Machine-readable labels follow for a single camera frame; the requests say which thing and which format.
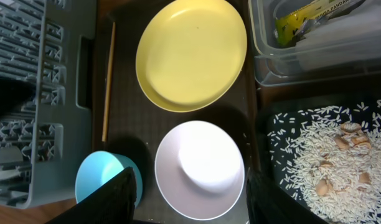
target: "tray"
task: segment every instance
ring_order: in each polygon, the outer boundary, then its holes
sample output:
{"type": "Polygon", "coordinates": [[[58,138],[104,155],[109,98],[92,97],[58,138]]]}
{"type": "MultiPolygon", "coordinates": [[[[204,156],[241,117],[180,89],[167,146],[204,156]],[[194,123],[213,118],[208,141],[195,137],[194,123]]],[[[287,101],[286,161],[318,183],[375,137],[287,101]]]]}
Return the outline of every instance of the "tray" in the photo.
{"type": "MultiPolygon", "coordinates": [[[[274,180],[275,183],[279,185],[288,195],[292,196],[296,190],[292,188],[286,190],[285,187],[288,183],[283,181],[282,184],[280,184],[280,182],[285,178],[285,174],[287,173],[283,172],[282,169],[287,166],[287,161],[293,161],[294,155],[288,154],[280,149],[284,149],[288,145],[286,142],[287,138],[294,139],[299,136],[302,123],[307,122],[305,124],[306,126],[311,124],[311,115],[315,113],[308,111],[308,109],[314,110],[316,108],[323,108],[332,105],[342,106],[341,111],[349,108],[349,114],[352,116],[352,122],[361,123],[363,121],[368,121],[369,127],[366,129],[371,131],[375,128],[373,127],[375,122],[372,122],[372,113],[375,112],[381,115],[381,107],[378,108],[377,100],[381,100],[380,90],[374,92],[353,93],[349,95],[326,95],[282,101],[273,103],[271,106],[261,110],[256,122],[256,138],[258,143],[258,153],[260,155],[261,171],[270,179],[274,180]],[[357,107],[357,104],[360,105],[361,102],[364,102],[364,105],[368,106],[366,110],[362,110],[357,107]],[[280,113],[282,113],[280,119],[284,121],[283,123],[278,122],[275,116],[280,113]],[[289,123],[290,118],[295,118],[295,122],[289,123]],[[284,129],[286,132],[283,135],[276,135],[280,138],[280,140],[278,140],[276,136],[268,136],[270,132],[274,131],[277,133],[281,129],[284,129]]],[[[334,112],[335,110],[337,111],[338,109],[333,109],[329,112],[329,114],[331,114],[330,119],[337,118],[337,115],[339,115],[339,119],[341,119],[341,121],[338,122],[339,124],[350,119],[350,116],[347,113],[337,114],[334,112]]],[[[308,208],[300,191],[298,191],[296,201],[308,208]]]]}
{"type": "MultiPolygon", "coordinates": [[[[116,45],[111,87],[110,123],[107,150],[134,160],[144,181],[144,194],[134,219],[155,223],[198,223],[175,212],[163,199],[154,178],[154,158],[159,143],[172,129],[186,121],[204,120],[220,126],[237,143],[246,169],[251,166],[255,142],[253,123],[256,110],[255,82],[250,53],[243,70],[231,89],[214,104],[191,113],[172,113],[158,108],[143,94],[135,71],[135,56],[141,35],[149,21],[170,0],[130,1],[110,12],[102,20],[96,37],[95,74],[93,77],[94,150],[103,149],[101,124],[105,74],[112,22],[116,22],[116,45]]],[[[247,16],[247,2],[229,1],[242,16],[247,16]]],[[[245,189],[237,204],[226,215],[206,223],[246,223],[248,221],[245,189]]]]}

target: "wooden chopstick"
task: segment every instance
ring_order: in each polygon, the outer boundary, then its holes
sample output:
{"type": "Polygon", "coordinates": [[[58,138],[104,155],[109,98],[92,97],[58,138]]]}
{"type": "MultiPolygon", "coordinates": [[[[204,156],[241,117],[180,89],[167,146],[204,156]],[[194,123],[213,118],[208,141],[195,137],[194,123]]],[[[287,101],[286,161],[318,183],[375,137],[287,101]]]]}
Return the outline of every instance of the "wooden chopstick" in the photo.
{"type": "Polygon", "coordinates": [[[111,74],[113,71],[113,55],[115,52],[115,37],[116,37],[116,23],[114,22],[113,28],[111,30],[108,74],[107,74],[107,81],[106,81],[105,110],[104,110],[104,115],[103,115],[103,129],[102,129],[102,141],[103,142],[106,142],[107,137],[108,137],[111,74]]]}

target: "dish rack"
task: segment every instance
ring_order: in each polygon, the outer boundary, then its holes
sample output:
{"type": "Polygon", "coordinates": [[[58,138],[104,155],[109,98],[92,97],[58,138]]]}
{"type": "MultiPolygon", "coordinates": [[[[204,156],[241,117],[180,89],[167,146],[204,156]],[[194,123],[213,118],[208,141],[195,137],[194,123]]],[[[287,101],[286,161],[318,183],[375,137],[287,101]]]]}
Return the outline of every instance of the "dish rack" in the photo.
{"type": "Polygon", "coordinates": [[[96,0],[0,0],[0,77],[34,83],[35,99],[0,120],[0,148],[23,161],[0,180],[0,205],[29,208],[74,198],[81,162],[91,151],[87,90],[88,40],[95,37],[96,0]]]}

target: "brown tray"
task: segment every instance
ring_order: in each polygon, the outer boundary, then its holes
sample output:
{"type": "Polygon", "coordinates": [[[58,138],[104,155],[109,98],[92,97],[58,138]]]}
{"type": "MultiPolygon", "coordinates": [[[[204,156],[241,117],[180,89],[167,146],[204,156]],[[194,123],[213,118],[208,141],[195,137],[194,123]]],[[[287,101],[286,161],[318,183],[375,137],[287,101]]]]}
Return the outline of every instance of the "brown tray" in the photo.
{"type": "MultiPolygon", "coordinates": [[[[246,169],[256,159],[256,111],[252,56],[248,51],[243,70],[233,87],[214,104],[190,113],[162,110],[142,92],[135,72],[139,40],[149,21],[171,0],[133,0],[110,12],[101,22],[96,37],[93,77],[93,150],[101,150],[101,130],[105,96],[105,74],[113,21],[116,44],[111,86],[108,145],[105,150],[128,156],[138,165],[144,194],[134,219],[155,223],[197,223],[175,212],[163,199],[155,177],[154,158],[159,143],[173,127],[190,120],[204,120],[220,126],[237,143],[246,169]]],[[[241,14],[247,27],[246,0],[229,1],[241,14]]],[[[245,189],[237,204],[226,215],[207,223],[246,223],[248,212],[245,189]]]]}

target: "blue cup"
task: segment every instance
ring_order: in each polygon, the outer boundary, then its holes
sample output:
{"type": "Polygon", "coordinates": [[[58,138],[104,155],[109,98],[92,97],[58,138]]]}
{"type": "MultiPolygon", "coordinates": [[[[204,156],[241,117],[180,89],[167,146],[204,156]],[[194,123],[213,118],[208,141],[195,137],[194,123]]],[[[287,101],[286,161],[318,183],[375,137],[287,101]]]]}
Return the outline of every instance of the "blue cup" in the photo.
{"type": "Polygon", "coordinates": [[[135,207],[137,207],[143,191],[142,177],[138,167],[128,157],[106,151],[94,152],[82,162],[75,183],[77,203],[94,193],[127,167],[134,169],[136,179],[135,207]]]}

